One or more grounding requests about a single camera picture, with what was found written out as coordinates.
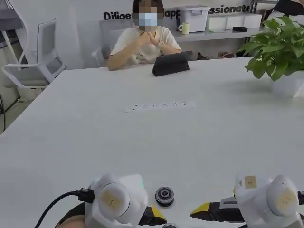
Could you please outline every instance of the person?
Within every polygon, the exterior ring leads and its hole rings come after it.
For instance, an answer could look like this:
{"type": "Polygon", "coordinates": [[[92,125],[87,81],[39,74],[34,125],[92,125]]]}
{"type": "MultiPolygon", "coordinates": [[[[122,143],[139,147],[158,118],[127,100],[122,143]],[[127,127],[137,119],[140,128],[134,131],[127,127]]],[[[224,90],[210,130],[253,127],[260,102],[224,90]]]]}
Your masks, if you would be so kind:
{"type": "MultiPolygon", "coordinates": [[[[304,225],[304,216],[300,214],[304,225]]],[[[55,228],[88,228],[85,224],[85,203],[71,209],[55,226],[55,228]]]]}
{"type": "Polygon", "coordinates": [[[164,17],[162,0],[134,0],[133,28],[120,35],[107,61],[109,70],[123,65],[153,64],[160,55],[181,52],[170,30],[160,26],[164,17]]]}
{"type": "Polygon", "coordinates": [[[279,0],[275,7],[267,11],[264,20],[282,16],[304,24],[304,0],[279,0]]]}

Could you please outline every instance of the metal bearing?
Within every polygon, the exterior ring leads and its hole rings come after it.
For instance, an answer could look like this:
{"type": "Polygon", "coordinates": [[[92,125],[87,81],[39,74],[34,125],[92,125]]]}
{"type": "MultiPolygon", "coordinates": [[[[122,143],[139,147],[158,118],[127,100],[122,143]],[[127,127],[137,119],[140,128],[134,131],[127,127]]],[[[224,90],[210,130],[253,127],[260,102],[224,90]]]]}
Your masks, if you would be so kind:
{"type": "Polygon", "coordinates": [[[168,207],[174,202],[173,190],[169,187],[161,187],[157,189],[155,199],[159,205],[168,207]]]}
{"type": "Polygon", "coordinates": [[[162,228],[179,228],[179,226],[174,223],[167,223],[163,225],[162,228]]]}

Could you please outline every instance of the tablet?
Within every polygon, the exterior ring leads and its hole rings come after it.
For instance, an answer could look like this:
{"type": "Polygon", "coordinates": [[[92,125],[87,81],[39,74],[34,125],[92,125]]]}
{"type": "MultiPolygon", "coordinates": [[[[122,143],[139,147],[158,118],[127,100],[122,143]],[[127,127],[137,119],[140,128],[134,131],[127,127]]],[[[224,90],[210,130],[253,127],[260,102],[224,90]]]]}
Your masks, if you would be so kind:
{"type": "Polygon", "coordinates": [[[163,76],[189,70],[188,61],[191,60],[192,51],[162,55],[155,60],[152,73],[154,76],[163,76]]]}

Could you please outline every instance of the white chair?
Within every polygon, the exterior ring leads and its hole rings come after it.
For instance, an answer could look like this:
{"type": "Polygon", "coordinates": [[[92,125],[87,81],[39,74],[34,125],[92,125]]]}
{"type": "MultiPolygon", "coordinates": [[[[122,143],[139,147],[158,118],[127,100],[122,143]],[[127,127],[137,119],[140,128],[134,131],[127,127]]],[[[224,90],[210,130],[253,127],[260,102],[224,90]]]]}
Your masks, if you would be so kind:
{"type": "Polygon", "coordinates": [[[101,20],[99,22],[102,45],[92,53],[92,57],[99,67],[106,66],[105,62],[109,58],[121,33],[131,27],[134,27],[132,19],[101,20]]]}
{"type": "Polygon", "coordinates": [[[37,63],[4,65],[2,71],[8,77],[4,80],[5,87],[46,87],[66,68],[55,49],[55,31],[56,19],[39,24],[37,63]]]}

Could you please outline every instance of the mug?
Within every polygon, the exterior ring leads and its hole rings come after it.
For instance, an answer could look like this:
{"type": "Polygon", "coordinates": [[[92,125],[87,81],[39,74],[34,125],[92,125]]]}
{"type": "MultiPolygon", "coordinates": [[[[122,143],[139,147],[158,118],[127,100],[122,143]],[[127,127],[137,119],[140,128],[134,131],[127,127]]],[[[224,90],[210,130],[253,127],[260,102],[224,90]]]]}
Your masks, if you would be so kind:
{"type": "Polygon", "coordinates": [[[182,23],[177,29],[178,31],[181,31],[183,35],[188,35],[189,34],[189,23],[182,23]]]}

